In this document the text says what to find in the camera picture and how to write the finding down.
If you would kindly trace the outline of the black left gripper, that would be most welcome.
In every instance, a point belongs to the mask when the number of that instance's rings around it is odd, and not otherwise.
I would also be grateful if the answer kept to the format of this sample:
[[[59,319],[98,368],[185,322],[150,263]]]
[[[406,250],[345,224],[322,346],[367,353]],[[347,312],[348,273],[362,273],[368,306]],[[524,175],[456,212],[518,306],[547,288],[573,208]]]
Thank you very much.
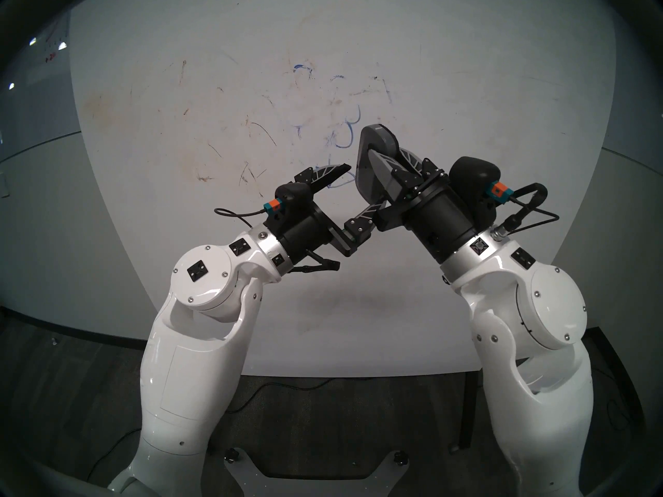
[[[349,164],[335,164],[307,168],[295,175],[294,183],[304,184],[311,192],[319,192],[349,173]],[[350,257],[371,235],[377,213],[388,202],[380,199],[344,223],[340,229],[322,210],[311,202],[303,207],[273,204],[273,235],[277,240],[276,267],[295,267],[305,258],[316,261],[316,267],[339,267],[340,262],[323,258],[315,250],[322,245],[333,245],[343,256]]]

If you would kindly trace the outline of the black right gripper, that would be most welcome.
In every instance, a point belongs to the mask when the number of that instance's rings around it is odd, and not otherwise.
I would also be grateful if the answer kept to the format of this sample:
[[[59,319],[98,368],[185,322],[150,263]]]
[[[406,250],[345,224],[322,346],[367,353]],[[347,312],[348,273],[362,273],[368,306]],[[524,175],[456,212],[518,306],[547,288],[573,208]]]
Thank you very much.
[[[392,203],[374,216],[379,231],[404,227],[413,232],[438,264],[480,233],[448,175],[429,158],[419,159],[400,147],[396,159],[368,153],[368,161],[368,202],[386,199]]]

